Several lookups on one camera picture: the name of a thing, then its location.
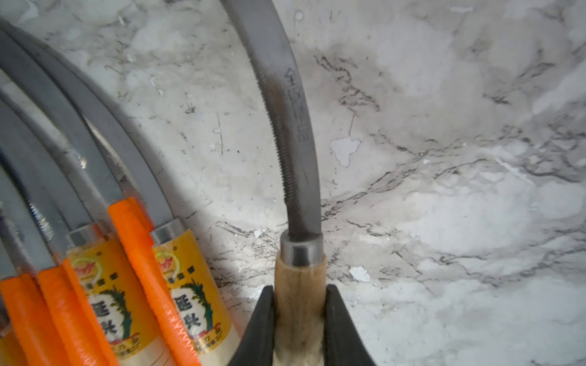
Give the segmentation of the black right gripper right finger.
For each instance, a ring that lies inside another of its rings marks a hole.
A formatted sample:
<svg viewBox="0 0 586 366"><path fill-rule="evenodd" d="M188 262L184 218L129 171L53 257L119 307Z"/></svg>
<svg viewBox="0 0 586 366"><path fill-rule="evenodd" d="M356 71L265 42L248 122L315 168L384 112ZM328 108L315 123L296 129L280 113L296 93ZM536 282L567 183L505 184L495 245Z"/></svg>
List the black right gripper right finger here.
<svg viewBox="0 0 586 366"><path fill-rule="evenodd" d="M335 285L327 285L324 332L326 366L375 365Z"/></svg>

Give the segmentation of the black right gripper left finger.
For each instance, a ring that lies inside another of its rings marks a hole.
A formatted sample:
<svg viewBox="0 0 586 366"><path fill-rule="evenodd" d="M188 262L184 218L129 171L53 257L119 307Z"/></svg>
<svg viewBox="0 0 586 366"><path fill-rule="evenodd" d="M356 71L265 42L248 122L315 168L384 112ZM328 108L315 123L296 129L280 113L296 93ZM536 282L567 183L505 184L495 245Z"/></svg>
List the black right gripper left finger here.
<svg viewBox="0 0 586 366"><path fill-rule="evenodd" d="M229 366L272 366L276 305L273 286L262 290Z"/></svg>

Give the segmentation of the bare wooden handle sickle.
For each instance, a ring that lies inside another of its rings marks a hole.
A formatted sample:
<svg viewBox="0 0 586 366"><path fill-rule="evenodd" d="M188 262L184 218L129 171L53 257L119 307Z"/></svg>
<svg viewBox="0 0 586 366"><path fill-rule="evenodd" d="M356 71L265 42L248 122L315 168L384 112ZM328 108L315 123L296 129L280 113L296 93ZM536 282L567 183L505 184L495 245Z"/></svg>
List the bare wooden handle sickle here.
<svg viewBox="0 0 586 366"><path fill-rule="evenodd" d="M271 122L287 209L275 268L273 361L322 365L326 263L317 154L302 79L273 2L222 5L245 47Z"/></svg>

